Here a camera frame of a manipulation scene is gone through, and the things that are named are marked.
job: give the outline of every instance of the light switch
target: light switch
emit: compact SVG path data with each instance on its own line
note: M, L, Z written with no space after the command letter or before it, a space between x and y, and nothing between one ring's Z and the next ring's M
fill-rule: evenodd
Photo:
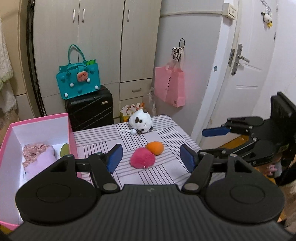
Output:
M223 3L222 15L235 20L237 17L237 10L230 3Z

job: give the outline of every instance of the white clip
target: white clip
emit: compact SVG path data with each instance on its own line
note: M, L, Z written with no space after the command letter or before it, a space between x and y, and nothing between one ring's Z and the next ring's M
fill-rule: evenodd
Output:
M125 130L125 129L121 129L119 131L120 135L126 135L127 133L130 133L132 136L135 135L137 133L137 131L135 129L131 129L131 130Z

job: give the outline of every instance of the pink box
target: pink box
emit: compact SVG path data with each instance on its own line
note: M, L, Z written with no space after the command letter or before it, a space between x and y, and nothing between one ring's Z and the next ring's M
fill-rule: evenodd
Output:
M60 158L61 147L69 143L70 153L78 157L68 113L10 124L0 149L0 224L10 230L16 229L22 222L15 194L26 182L23 178L22 149L30 143L52 145L57 159Z

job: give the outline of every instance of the wardrobe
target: wardrobe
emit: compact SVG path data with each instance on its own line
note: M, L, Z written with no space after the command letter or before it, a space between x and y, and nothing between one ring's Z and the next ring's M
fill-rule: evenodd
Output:
M114 118L151 86L161 0L35 0L33 48L47 115L65 112L55 75L71 44L96 59L113 95ZM71 63L82 61L76 50Z

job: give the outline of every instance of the cabinet handle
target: cabinet handle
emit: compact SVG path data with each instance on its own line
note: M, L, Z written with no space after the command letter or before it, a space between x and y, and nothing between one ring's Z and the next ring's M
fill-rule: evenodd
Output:
M137 90L131 90L133 93L136 93L136 92L140 92L142 90L142 88L139 88Z
M127 22L129 22L129 12L130 12L130 10L128 9L128 19L126 20Z
M75 22L75 9L73 9L73 22Z
M84 23L85 9L83 9L82 22Z

